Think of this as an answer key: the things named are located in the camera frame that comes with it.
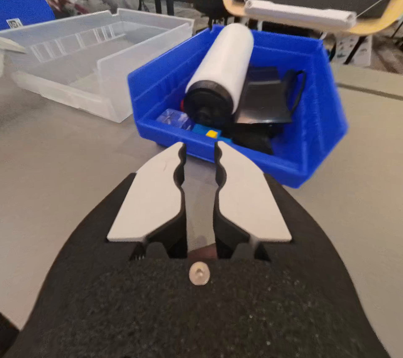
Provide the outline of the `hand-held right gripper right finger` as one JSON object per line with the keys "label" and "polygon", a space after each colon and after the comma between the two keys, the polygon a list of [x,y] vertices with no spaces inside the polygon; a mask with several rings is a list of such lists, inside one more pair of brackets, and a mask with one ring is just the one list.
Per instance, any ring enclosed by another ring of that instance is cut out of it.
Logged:
{"label": "hand-held right gripper right finger", "polygon": [[264,244],[289,244],[292,235],[263,171],[229,144],[214,147],[217,191],[214,236],[219,259],[236,250],[252,258],[264,255]]}

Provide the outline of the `grey desk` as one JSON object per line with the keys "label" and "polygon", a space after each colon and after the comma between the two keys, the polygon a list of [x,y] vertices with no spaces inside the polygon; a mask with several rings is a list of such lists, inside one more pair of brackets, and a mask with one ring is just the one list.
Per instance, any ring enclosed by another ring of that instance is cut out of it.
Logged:
{"label": "grey desk", "polygon": [[[1,77],[1,313],[24,326],[49,267],[83,218],[161,151],[121,124]],[[349,131],[287,191],[343,259],[391,357],[402,357],[402,75],[334,68]]]}

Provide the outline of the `blue plastic bin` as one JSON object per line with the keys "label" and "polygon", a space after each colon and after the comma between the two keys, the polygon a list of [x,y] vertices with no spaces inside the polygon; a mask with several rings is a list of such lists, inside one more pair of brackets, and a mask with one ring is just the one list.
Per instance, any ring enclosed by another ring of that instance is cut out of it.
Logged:
{"label": "blue plastic bin", "polygon": [[[183,142],[188,155],[214,162],[216,139],[160,123],[157,118],[166,109],[179,109],[190,78],[223,28],[213,25],[212,30],[205,29],[128,74],[134,121],[142,138],[167,147]],[[281,74],[288,69],[303,70],[307,80],[293,123],[274,139],[273,155],[234,148],[280,184],[299,188],[348,131],[328,54],[319,39],[257,30],[252,35],[253,66],[275,66]]]}

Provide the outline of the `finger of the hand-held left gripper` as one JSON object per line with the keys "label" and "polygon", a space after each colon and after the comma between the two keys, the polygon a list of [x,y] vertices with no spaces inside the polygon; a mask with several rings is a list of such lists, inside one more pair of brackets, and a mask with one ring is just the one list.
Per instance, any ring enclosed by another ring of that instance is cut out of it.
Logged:
{"label": "finger of the hand-held left gripper", "polygon": [[1,51],[11,51],[16,53],[26,53],[26,49],[19,45],[18,43],[7,38],[0,38],[0,50]]}

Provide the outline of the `white cylindrical roll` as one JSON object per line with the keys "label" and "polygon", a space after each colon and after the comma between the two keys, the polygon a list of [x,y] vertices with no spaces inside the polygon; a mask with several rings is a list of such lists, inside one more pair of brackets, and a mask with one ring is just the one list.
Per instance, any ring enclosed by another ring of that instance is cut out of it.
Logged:
{"label": "white cylindrical roll", "polygon": [[238,109],[254,48],[250,29],[225,26],[185,89],[183,109],[195,123],[211,128],[229,124]]}

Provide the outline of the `light blue toy block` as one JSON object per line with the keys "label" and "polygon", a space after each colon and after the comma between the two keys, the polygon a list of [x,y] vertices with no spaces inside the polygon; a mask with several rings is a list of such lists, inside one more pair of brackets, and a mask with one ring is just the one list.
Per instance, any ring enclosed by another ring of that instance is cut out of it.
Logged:
{"label": "light blue toy block", "polygon": [[206,137],[205,136],[206,132],[211,130],[211,129],[220,132],[219,138],[218,139],[213,139],[213,140],[223,141],[223,142],[226,142],[226,143],[229,143],[229,144],[232,143],[232,140],[230,138],[226,138],[226,137],[222,136],[222,131],[220,129],[210,128],[210,127],[207,127],[207,126],[204,126],[204,125],[195,124],[193,126],[193,128],[192,128],[192,132],[195,133],[195,134],[199,134],[199,135],[202,135],[202,136]]}

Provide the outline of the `clear plastic bin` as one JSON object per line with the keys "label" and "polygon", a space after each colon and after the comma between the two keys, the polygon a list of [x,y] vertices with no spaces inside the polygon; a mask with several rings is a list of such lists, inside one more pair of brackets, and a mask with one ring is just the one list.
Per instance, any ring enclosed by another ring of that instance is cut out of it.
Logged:
{"label": "clear plastic bin", "polygon": [[132,112],[128,75],[192,37],[194,19],[118,9],[1,31],[15,84],[121,123]]}

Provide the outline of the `white bar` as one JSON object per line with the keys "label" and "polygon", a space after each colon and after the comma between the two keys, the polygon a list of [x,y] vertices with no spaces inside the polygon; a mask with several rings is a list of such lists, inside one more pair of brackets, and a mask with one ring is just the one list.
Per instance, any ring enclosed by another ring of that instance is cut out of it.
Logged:
{"label": "white bar", "polygon": [[244,12],[261,20],[307,28],[349,30],[357,23],[355,12],[335,9],[315,9],[277,4],[263,0],[247,0]]}

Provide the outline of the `clear plastic cube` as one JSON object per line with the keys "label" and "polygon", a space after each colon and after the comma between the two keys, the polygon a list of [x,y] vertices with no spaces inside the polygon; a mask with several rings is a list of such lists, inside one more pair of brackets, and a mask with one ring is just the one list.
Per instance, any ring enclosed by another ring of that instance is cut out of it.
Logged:
{"label": "clear plastic cube", "polygon": [[157,122],[172,126],[178,129],[192,130],[194,123],[189,116],[176,109],[166,109],[156,119]]}

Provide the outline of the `white printed box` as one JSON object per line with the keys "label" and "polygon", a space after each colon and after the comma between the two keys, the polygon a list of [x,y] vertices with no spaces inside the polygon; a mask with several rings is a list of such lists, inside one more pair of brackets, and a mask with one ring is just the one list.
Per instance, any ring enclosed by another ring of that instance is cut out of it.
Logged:
{"label": "white printed box", "polygon": [[366,37],[357,35],[337,36],[332,62],[357,67],[370,67],[372,44],[373,35]]}

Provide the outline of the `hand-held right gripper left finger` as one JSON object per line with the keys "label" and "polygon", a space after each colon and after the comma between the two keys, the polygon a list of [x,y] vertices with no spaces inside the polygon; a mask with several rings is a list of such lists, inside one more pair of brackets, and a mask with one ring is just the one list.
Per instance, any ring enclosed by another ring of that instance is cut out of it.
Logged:
{"label": "hand-held right gripper left finger", "polygon": [[177,142],[147,161],[108,232],[109,242],[161,243],[168,256],[187,258],[184,183],[186,144]]}

